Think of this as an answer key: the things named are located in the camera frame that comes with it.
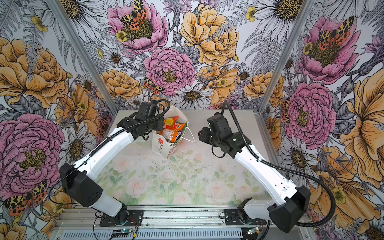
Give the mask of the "small orange snack packet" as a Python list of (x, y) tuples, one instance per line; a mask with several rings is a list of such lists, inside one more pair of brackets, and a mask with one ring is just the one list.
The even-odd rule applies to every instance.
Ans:
[(164, 120), (165, 128), (174, 126), (177, 123), (178, 118), (178, 116), (166, 118)]

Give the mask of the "orange mango snack packet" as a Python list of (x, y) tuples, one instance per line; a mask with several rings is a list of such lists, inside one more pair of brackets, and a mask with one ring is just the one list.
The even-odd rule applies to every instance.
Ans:
[(163, 136), (169, 143), (175, 143), (182, 134), (185, 124), (176, 123), (172, 127), (164, 128), (159, 135)]

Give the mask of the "white floral paper bag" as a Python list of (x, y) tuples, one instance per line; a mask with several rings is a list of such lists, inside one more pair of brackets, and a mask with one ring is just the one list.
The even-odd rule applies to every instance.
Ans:
[(183, 140), (195, 142), (189, 120), (181, 110), (171, 106), (164, 116), (163, 129), (153, 133), (152, 151), (163, 160), (169, 160)]

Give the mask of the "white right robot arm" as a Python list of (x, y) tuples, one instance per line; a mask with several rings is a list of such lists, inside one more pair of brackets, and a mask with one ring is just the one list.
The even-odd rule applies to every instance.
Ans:
[(208, 127), (199, 131), (199, 140), (217, 147), (242, 164), (257, 180), (268, 194), (271, 201), (260, 202), (254, 198), (245, 199), (238, 206), (238, 215), (243, 223), (254, 219), (271, 221), (281, 231), (288, 233), (306, 212), (310, 191), (297, 187), (276, 169), (263, 163), (264, 158), (247, 137), (240, 132), (232, 132), (227, 119), (221, 113), (208, 118)]

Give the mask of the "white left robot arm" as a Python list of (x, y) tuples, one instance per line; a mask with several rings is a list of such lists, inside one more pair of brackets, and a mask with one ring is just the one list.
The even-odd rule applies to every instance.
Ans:
[(76, 163), (63, 164), (60, 176), (63, 191), (77, 203), (114, 218), (120, 225), (128, 219), (125, 204), (109, 196), (96, 178), (104, 167), (138, 137), (147, 140), (152, 131), (161, 131), (164, 116), (170, 110), (168, 100), (141, 103), (139, 110), (118, 122), (99, 145)]

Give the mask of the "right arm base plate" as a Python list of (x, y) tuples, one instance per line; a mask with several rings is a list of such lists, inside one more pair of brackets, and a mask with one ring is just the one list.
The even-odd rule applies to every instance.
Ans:
[(226, 226), (251, 226), (256, 225), (253, 220), (242, 219), (237, 209), (224, 209)]

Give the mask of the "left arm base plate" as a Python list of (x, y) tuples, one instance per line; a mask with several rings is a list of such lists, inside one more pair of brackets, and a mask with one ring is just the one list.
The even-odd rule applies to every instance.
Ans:
[(122, 210), (115, 217), (103, 214), (100, 227), (140, 227), (142, 225), (143, 210)]

